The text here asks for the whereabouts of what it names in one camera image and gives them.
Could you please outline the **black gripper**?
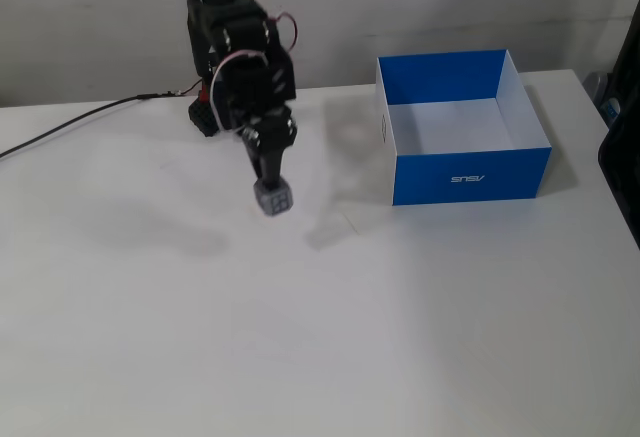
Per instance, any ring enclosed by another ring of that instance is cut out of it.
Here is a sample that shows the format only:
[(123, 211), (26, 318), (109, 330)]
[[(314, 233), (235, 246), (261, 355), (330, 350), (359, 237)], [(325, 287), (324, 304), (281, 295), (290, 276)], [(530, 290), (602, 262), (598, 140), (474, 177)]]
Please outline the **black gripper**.
[(214, 69), (214, 132), (238, 133), (258, 180), (268, 191), (284, 186), (283, 154), (297, 127), (287, 103), (296, 98), (289, 52), (238, 50)]

